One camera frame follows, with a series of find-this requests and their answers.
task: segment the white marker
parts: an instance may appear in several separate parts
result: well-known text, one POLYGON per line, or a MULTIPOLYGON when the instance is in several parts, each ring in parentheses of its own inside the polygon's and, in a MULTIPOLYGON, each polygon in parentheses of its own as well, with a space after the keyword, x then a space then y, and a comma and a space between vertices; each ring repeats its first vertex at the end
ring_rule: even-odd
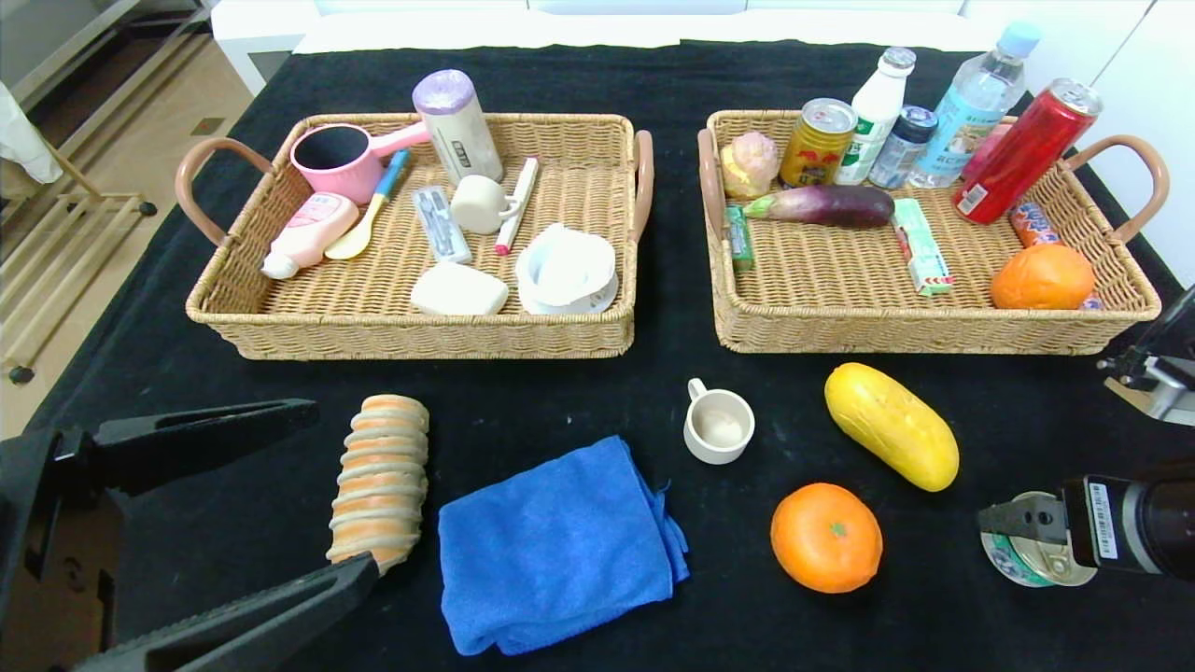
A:
POLYGON ((523 164, 523 170, 519 173, 519 181, 515 182, 515 193, 513 196, 519 200, 519 209, 502 222, 502 228, 498 230, 498 240, 494 244, 494 252, 500 257, 510 253, 510 245, 514 244, 515 233, 519 233, 519 222, 522 221, 522 214, 527 210, 527 202, 531 200, 531 188, 535 184, 537 172, 539 172, 539 161, 534 157, 531 157, 523 164))

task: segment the orange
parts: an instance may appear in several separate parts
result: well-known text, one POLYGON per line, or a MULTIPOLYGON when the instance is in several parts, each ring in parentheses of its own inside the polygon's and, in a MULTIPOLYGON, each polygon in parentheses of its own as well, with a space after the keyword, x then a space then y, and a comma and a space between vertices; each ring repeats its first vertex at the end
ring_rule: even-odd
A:
POLYGON ((884 542, 868 505, 838 485, 811 483, 772 514, 772 551, 798 584, 822 593, 847 593, 880 569, 884 542))
POLYGON ((992 279, 998 308, 1076 310, 1096 288, 1096 274, 1066 245, 1025 248, 992 279))

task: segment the small white cup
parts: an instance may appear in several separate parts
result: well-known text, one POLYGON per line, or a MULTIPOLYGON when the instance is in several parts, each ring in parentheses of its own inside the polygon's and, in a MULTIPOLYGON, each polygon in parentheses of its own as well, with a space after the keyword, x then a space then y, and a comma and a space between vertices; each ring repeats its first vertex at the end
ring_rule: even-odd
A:
POLYGON ((502 185, 484 175, 460 178, 448 206, 456 226, 473 233, 494 233, 502 220, 519 210, 519 198, 507 196, 502 185))
POLYGON ((729 390, 706 390, 699 378, 688 381, 688 398, 685 445, 693 457, 709 464, 739 459, 755 434, 750 405, 729 390))

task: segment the basket handle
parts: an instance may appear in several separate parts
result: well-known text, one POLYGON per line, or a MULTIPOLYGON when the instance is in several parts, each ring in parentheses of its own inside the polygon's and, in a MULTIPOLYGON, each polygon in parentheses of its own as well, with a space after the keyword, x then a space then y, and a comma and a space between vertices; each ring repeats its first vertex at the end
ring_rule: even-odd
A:
POLYGON ((721 240, 722 232, 725 230, 727 201, 722 195, 718 149, 713 145, 713 134, 710 133, 709 128, 697 132, 697 155, 705 216, 710 222, 710 233, 713 233, 713 239, 721 240))
POLYGON ((232 149, 237 152, 241 157, 245 157, 249 163, 253 164, 253 167, 265 175, 274 175, 274 166, 270 165, 270 161, 265 160, 265 157, 232 138, 209 138, 191 147, 186 152, 186 155, 183 157, 183 160, 179 161, 178 172, 174 173, 174 197, 178 198, 178 206, 183 208, 186 216, 191 218, 195 226, 208 237, 208 240, 212 240, 212 244, 219 248, 227 236, 203 212, 203 208, 195 202, 195 195, 191 193, 191 182, 195 181, 195 175, 200 172, 200 169, 203 167, 203 164, 212 158, 212 154, 216 149, 232 149))
POLYGON ((1153 145, 1135 135, 1111 135, 1064 160, 1062 166, 1073 172, 1083 164, 1090 161, 1092 157, 1113 145, 1122 145, 1136 152, 1136 155, 1145 161, 1145 166, 1150 169, 1150 176, 1153 178, 1153 194, 1150 195, 1150 200, 1141 208, 1141 212, 1133 215, 1113 232, 1114 238, 1121 243, 1128 243, 1153 215, 1158 214, 1158 209, 1162 208, 1162 204, 1166 202, 1166 196, 1170 195, 1170 170, 1166 169, 1166 161, 1162 160, 1162 155, 1153 148, 1153 145))
POLYGON ((656 194, 656 158, 651 134, 641 130, 635 134, 635 163, 637 166, 638 187, 635 193, 635 219, 631 224, 631 242, 638 243, 643 230, 648 226, 651 213, 651 198, 656 194))

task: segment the yellow spoon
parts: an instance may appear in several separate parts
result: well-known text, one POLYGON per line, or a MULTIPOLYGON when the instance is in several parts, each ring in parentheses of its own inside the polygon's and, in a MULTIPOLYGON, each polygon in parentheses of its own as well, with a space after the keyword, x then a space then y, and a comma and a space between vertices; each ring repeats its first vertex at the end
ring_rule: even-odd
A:
POLYGON ((378 189, 374 190, 373 198, 369 198, 369 208, 366 209, 366 216, 361 218, 361 221, 350 228, 348 233, 341 236, 335 243, 329 245, 324 250, 325 257, 330 259, 351 259, 364 251, 369 245, 369 238, 373 236, 373 220, 381 212, 382 206, 390 201, 390 190, 394 187, 398 173, 403 172, 403 165, 406 164, 410 152, 406 149, 394 154, 394 158, 390 160, 390 167, 386 169, 386 173, 378 182, 378 189))

